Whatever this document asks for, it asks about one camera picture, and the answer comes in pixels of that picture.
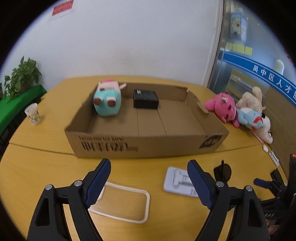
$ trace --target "green table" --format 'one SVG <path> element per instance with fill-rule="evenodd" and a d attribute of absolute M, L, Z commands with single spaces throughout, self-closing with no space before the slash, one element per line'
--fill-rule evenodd
<path fill-rule="evenodd" d="M 5 128 L 13 120 L 13 118 L 31 101 L 38 96 L 42 96 L 46 90 L 42 85 L 36 85 L 28 89 L 13 100 L 6 98 L 0 100 L 0 134 L 3 133 Z"/>

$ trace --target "plastic cup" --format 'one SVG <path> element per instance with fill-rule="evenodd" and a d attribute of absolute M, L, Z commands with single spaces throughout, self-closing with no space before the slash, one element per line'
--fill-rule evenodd
<path fill-rule="evenodd" d="M 25 109 L 25 113 L 33 126 L 37 125 L 40 122 L 40 115 L 38 113 L 37 103 L 30 104 Z"/>

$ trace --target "red paper on wall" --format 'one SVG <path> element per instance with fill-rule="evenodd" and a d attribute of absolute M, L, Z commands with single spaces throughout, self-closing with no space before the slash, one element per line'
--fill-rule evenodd
<path fill-rule="evenodd" d="M 58 13 L 61 13 L 61 12 L 64 12 L 64 11 L 67 11 L 67 10 L 72 9 L 73 2 L 74 2 L 74 0 L 70 0 L 70 1 L 63 2 L 63 3 L 55 6 L 54 7 L 54 10 L 52 12 L 52 16 L 54 16 L 54 15 L 56 15 Z"/>

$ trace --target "stuffed animal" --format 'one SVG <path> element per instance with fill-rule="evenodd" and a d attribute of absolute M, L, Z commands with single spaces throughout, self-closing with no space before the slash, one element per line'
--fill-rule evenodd
<path fill-rule="evenodd" d="M 214 111 L 215 114 L 224 122 L 232 121 L 233 125 L 238 128 L 237 111 L 234 99 L 225 93 L 219 93 L 214 99 L 210 99 L 205 103 L 208 111 Z"/>
<path fill-rule="evenodd" d="M 118 114 L 121 106 L 121 89 L 124 87 L 126 87 L 126 84 L 119 86 L 115 80 L 104 80 L 98 84 L 93 103 L 100 116 Z"/>
<path fill-rule="evenodd" d="M 258 113 L 248 107 L 237 109 L 237 112 L 237 120 L 239 121 L 239 123 L 245 125 L 247 128 L 255 131 L 261 127 L 266 127 L 266 124 L 263 123 L 261 113 Z"/>
<path fill-rule="evenodd" d="M 262 106 L 262 92 L 261 89 L 257 86 L 253 87 L 252 93 L 245 92 L 241 99 L 237 102 L 236 108 L 243 108 L 243 107 L 249 107 L 254 111 L 257 111 L 259 113 L 262 113 L 262 110 L 265 109 L 265 107 Z"/>
<path fill-rule="evenodd" d="M 270 132 L 270 119 L 265 114 L 262 114 L 262 120 L 266 127 L 259 128 L 258 130 L 255 130 L 254 133 L 267 144 L 271 144 L 273 142 L 273 138 L 272 133 Z"/>

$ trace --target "white plastic frame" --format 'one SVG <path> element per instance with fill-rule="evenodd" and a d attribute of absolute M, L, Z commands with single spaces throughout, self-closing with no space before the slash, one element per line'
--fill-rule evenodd
<path fill-rule="evenodd" d="M 149 205 L 150 205 L 150 194 L 147 191 L 141 190 L 141 189 L 136 189 L 136 188 L 129 188 L 129 187 L 125 187 L 125 186 L 120 186 L 120 185 L 109 183 L 109 182 L 106 182 L 105 185 L 110 186 L 110 187 L 114 187 L 114 188 L 118 188 L 118 189 L 122 189 L 122 190 L 126 190 L 126 191 L 131 191 L 131 192 L 145 194 L 146 197 L 147 197 L 147 200 L 146 200 L 146 209 L 145 209 L 144 219 L 138 221 L 138 220 L 120 218 L 120 217 L 116 217 L 116 216 L 112 216 L 112 215 L 109 215 L 109 214 L 105 214 L 105 213 L 101 213 L 101 212 L 92 210 L 91 207 L 89 208 L 89 211 L 91 211 L 93 213 L 96 213 L 96 214 L 99 214 L 99 215 L 102 215 L 104 217 L 114 218 L 114 219 L 117 219 L 117 220 L 129 222 L 129 223 L 138 223 L 138 224 L 141 224 L 141 223 L 145 223 L 147 221 L 148 214 L 149 214 Z M 102 190 L 102 192 L 101 192 L 98 200 L 100 200 L 102 198 L 104 190 L 105 190 L 105 187 L 103 188 L 103 190 Z"/>

